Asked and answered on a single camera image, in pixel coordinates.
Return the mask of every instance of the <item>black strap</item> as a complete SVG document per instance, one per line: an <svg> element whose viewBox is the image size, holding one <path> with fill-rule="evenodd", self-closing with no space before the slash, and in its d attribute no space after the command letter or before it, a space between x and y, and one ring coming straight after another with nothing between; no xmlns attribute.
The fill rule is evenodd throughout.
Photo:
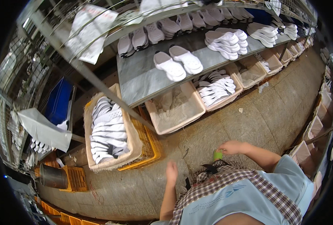
<svg viewBox="0 0 333 225"><path fill-rule="evenodd" d="M191 188L189 178L186 178L186 179L185 179L185 183L186 183L185 188L186 188L187 190L189 190L189 189Z"/></svg>
<svg viewBox="0 0 333 225"><path fill-rule="evenodd" d="M210 172L212 174L216 174L218 172L218 170L213 165L204 164L202 166L206 168L205 172L207 173Z"/></svg>

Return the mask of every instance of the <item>stack of shoe soles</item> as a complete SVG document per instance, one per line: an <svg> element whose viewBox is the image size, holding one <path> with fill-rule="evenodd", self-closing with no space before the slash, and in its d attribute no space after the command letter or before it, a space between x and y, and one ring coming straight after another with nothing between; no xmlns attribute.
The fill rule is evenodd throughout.
<svg viewBox="0 0 333 225"><path fill-rule="evenodd" d="M144 27L133 31L132 44L136 51L141 51L149 46L149 39Z"/></svg>
<svg viewBox="0 0 333 225"><path fill-rule="evenodd" d="M161 19L157 22L158 28L165 35L165 40L176 37L180 31L180 26L169 18Z"/></svg>
<svg viewBox="0 0 333 225"><path fill-rule="evenodd" d="M242 31L241 29L231 29L231 28L223 28L223 27L219 27L215 31L219 31L222 33L232 32L239 39L238 45L239 45L240 49L238 51L238 54L245 55L246 53L248 53L248 50L246 49L246 47L248 46L248 42L246 41L246 38L248 36L246 35L246 33L244 31Z"/></svg>
<svg viewBox="0 0 333 225"><path fill-rule="evenodd" d="M238 44L239 38L232 32L219 32L219 31L208 31L205 34L206 46L228 59L236 60L238 58L238 51L240 46Z"/></svg>
<svg viewBox="0 0 333 225"><path fill-rule="evenodd" d="M251 15L244 8L231 7L228 9L229 9L230 13L233 15L233 17L238 20L238 22L246 23L246 22L253 21L254 16Z"/></svg>
<svg viewBox="0 0 333 225"><path fill-rule="evenodd" d="M130 39L131 34L127 34L119 38L118 42L118 54L121 58L126 58L134 54L135 49L133 48L132 40Z"/></svg>
<svg viewBox="0 0 333 225"><path fill-rule="evenodd" d="M198 74L203 70L200 60L188 50L177 45L171 45L169 54L157 51L154 55L154 64L158 70L164 70L169 80L181 81L188 74Z"/></svg>
<svg viewBox="0 0 333 225"><path fill-rule="evenodd" d="M150 43L153 45L165 39L164 33L157 27L156 23L148 24L144 28L148 33Z"/></svg>
<svg viewBox="0 0 333 225"><path fill-rule="evenodd" d="M40 154L47 153L48 151L52 150L51 146L48 146L47 144L41 143L40 141L36 140L35 138L31 139L31 145L30 147Z"/></svg>
<svg viewBox="0 0 333 225"><path fill-rule="evenodd" d="M227 8L221 8L222 14L224 16L223 24L237 23L238 20L233 17L230 11Z"/></svg>
<svg viewBox="0 0 333 225"><path fill-rule="evenodd" d="M99 98L92 111L90 135L92 158L96 164L129 152L127 138L120 106L107 97Z"/></svg>
<svg viewBox="0 0 333 225"><path fill-rule="evenodd" d="M277 38L278 29L261 23L250 23L246 29L248 34L259 40L265 47L273 47Z"/></svg>
<svg viewBox="0 0 333 225"><path fill-rule="evenodd" d="M193 31L201 31L206 28L206 24L203 18L201 18L199 12L190 12L189 16L191 17L191 21L193 23Z"/></svg>
<svg viewBox="0 0 333 225"><path fill-rule="evenodd" d="M263 59L263 57L262 57L260 54L258 54L258 53L255 53L254 56L255 56L255 58L261 63L261 65L264 67L265 71L266 71L267 73L270 73L271 70L270 70L270 68L269 68L269 63L268 63L267 61L265 61L265 60Z"/></svg>
<svg viewBox="0 0 333 225"><path fill-rule="evenodd" d="M206 24L206 29L212 29L213 27L220 25L220 22L222 21L222 20L218 21L215 19L215 17L218 17L220 19L220 17L218 16L217 13L213 13L213 15L215 16L215 17L213 17L212 15L210 15L209 10L203 9L203 10L199 10L198 12L200 14L200 17L204 20L204 22Z"/></svg>
<svg viewBox="0 0 333 225"><path fill-rule="evenodd" d="M233 79L225 70L215 70L210 74L193 79L193 84L206 107L210 107L235 93Z"/></svg>
<svg viewBox="0 0 333 225"><path fill-rule="evenodd" d="M291 40L296 40L296 35L298 32L298 26L293 23L284 23L284 34L288 35Z"/></svg>
<svg viewBox="0 0 333 225"><path fill-rule="evenodd" d="M188 13L183 13L177 16L177 25L180 26L182 34L190 34L193 30L193 22Z"/></svg>

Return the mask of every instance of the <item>yellow plastic crate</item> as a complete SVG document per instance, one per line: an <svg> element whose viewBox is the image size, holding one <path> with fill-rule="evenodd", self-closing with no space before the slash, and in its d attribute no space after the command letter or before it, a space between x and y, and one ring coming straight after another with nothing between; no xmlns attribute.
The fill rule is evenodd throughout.
<svg viewBox="0 0 333 225"><path fill-rule="evenodd" d="M139 106L140 115L146 119L144 111ZM119 171L128 170L128 169L137 169L152 164L159 160L162 155L162 147L160 141L157 139L154 132L152 132L149 128L144 126L138 120L130 117L135 129L139 134L139 138L143 143L142 154L139 159L134 160L128 165L125 165L119 168Z"/></svg>
<svg viewBox="0 0 333 225"><path fill-rule="evenodd" d="M86 220L82 220L81 223L83 225L100 225L99 223L97 224L97 223L86 221Z"/></svg>
<svg viewBox="0 0 333 225"><path fill-rule="evenodd" d="M60 212L60 215L61 215L61 223L64 225L67 225L67 224L70 224L70 219L69 219L69 215L68 214L65 214L63 212Z"/></svg>
<svg viewBox="0 0 333 225"><path fill-rule="evenodd" d="M79 218L69 216L69 220L70 220L71 225L82 225L81 219L79 219Z"/></svg>
<svg viewBox="0 0 333 225"><path fill-rule="evenodd" d="M88 185L86 183L85 173L83 168L64 166L61 169L65 170L66 175L68 177L68 188L59 189L60 191L78 192L78 191L88 190Z"/></svg>

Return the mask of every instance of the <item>checkered apron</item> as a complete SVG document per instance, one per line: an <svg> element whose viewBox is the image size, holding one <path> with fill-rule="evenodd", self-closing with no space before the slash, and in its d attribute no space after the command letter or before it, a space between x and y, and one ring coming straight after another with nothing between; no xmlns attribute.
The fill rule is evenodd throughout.
<svg viewBox="0 0 333 225"><path fill-rule="evenodd" d="M248 170L243 165L233 163L228 165L223 160L213 163L217 173L209 172L195 173L191 181L191 188L180 195L175 204L173 218L169 225L178 225L182 218L183 208L196 200L214 194L227 185L243 179L249 179L277 207L290 225L301 224L302 215L299 207L285 194L279 191L272 183L263 178L256 170Z"/></svg>

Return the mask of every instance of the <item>white plastic bag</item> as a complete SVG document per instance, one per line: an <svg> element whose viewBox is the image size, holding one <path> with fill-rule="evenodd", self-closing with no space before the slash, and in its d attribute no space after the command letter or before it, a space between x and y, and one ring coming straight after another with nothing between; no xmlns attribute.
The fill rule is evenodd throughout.
<svg viewBox="0 0 333 225"><path fill-rule="evenodd" d="M21 110L18 116L21 125L36 140L64 152L69 149L72 133L56 127L36 108Z"/></svg>
<svg viewBox="0 0 333 225"><path fill-rule="evenodd" d="M105 10L105 8L96 5L88 4L84 6L75 16L73 24L71 25L71 32L69 37L71 37L83 25ZM79 52L82 51L83 48L87 47L92 41L94 41L95 38L107 32L117 16L117 12L111 10L105 11L95 20L81 29L76 36L72 37L66 43L66 46L68 46L75 54L79 54ZM92 45L90 45L89 48L79 57L79 60L95 65L97 63L99 54L103 50L105 36L98 38Z"/></svg>

